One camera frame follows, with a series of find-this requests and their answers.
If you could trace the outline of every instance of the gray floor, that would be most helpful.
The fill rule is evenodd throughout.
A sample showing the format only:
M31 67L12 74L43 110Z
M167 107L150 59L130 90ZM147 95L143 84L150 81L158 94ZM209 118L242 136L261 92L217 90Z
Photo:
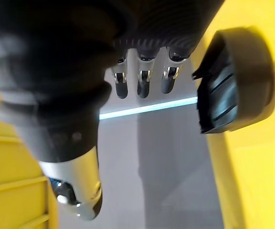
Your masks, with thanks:
M60 206L60 228L223 228L195 104L103 120L98 144L102 211L83 222Z

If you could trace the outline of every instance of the black cover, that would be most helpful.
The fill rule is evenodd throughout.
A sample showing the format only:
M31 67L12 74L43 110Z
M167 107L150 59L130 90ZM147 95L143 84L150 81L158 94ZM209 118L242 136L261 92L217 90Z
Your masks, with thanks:
M272 111L273 62L255 31L217 31L193 78L202 78L197 108L203 134L236 130Z

